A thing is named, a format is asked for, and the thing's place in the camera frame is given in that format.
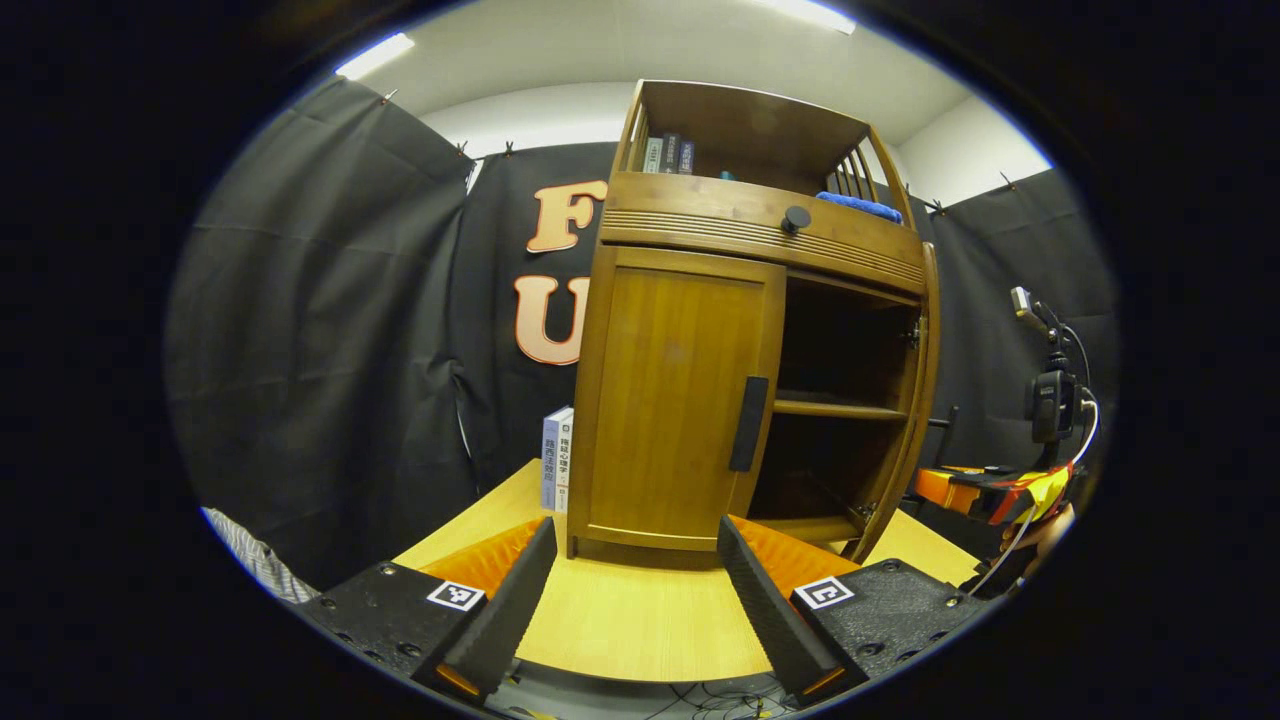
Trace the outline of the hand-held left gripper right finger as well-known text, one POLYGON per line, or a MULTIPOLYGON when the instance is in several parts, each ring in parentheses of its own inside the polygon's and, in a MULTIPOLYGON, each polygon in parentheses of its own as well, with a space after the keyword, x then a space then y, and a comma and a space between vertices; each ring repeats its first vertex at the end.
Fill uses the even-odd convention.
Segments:
POLYGON ((901 559, 860 565, 735 515, 716 551, 786 694, 809 706, 905 667, 986 600, 901 559))

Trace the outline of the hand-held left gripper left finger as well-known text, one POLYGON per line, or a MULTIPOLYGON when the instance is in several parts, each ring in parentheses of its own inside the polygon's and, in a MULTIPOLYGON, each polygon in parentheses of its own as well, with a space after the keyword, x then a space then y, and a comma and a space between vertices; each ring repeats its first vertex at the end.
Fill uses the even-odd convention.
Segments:
POLYGON ((480 706, 509 671, 558 553, 532 519, 419 568, 375 564, 296 605, 394 676, 480 706))

